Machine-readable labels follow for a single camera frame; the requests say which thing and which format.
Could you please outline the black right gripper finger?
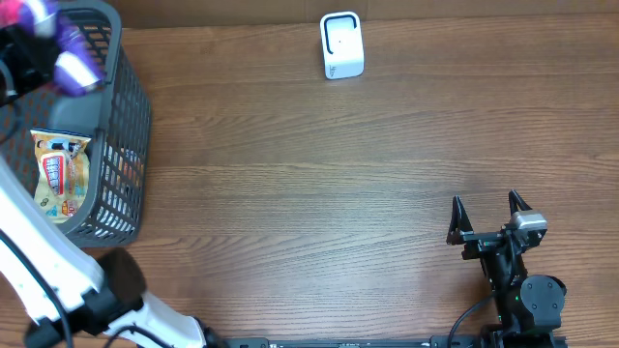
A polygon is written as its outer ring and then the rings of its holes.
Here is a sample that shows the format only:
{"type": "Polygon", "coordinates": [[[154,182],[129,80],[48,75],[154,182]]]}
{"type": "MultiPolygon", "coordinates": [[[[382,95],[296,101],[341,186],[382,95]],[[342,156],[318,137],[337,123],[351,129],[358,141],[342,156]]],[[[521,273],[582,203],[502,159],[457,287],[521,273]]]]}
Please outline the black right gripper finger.
{"type": "Polygon", "coordinates": [[[515,189],[509,192],[509,206],[511,214],[515,214],[522,211],[530,211],[531,207],[523,200],[523,198],[517,193],[515,189]]]}
{"type": "Polygon", "coordinates": [[[452,217],[446,237],[447,244],[464,244],[473,234],[473,227],[458,195],[453,198],[452,217]]]}

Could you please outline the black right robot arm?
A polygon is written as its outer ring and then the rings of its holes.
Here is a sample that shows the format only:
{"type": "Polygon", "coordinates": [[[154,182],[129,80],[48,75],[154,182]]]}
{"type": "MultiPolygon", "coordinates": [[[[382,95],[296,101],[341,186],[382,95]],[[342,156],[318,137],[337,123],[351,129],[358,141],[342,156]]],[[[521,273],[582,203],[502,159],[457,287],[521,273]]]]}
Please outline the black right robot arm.
{"type": "Polygon", "coordinates": [[[478,260],[490,293],[463,312],[446,337],[446,347],[565,347],[556,337],[562,325],[567,286],[551,275],[529,275],[522,255],[537,247],[547,232],[547,220],[517,193],[509,192],[510,220],[495,232],[476,233],[459,196],[453,198],[446,243],[463,246],[464,260],[478,260]],[[461,323],[483,306],[494,303],[498,322],[484,325],[473,338],[458,337],[461,323]]]}

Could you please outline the yellow snack bag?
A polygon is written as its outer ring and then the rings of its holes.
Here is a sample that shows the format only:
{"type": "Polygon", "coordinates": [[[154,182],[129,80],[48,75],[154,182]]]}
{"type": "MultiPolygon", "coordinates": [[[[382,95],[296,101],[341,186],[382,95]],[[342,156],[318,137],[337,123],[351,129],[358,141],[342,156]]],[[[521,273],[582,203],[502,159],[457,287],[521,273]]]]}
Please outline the yellow snack bag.
{"type": "Polygon", "coordinates": [[[86,148],[91,137],[46,129],[31,129],[30,133],[39,166],[34,200],[53,223],[64,223],[86,198],[90,174],[86,148]]]}

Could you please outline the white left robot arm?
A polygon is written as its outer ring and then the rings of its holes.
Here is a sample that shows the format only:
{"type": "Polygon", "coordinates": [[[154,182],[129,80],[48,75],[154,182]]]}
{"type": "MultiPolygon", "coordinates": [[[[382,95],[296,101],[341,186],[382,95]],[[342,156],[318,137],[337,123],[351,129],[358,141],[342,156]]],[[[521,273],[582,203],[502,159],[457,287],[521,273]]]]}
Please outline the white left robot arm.
{"type": "Polygon", "coordinates": [[[41,14],[1,29],[1,271],[29,347],[74,334],[218,347],[149,292],[126,250],[141,223],[151,105],[114,15],[41,14]]]}

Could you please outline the purple red tissue pack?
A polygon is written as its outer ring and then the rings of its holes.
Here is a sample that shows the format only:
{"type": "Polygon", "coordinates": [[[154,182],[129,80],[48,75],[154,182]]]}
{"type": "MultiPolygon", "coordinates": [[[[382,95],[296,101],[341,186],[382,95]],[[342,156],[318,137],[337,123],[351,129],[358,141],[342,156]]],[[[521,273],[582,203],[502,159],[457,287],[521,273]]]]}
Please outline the purple red tissue pack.
{"type": "Polygon", "coordinates": [[[82,96],[103,82],[103,72],[86,50],[84,35],[60,13],[56,1],[2,1],[1,26],[10,25],[59,49],[52,64],[53,82],[66,94],[82,96]]]}

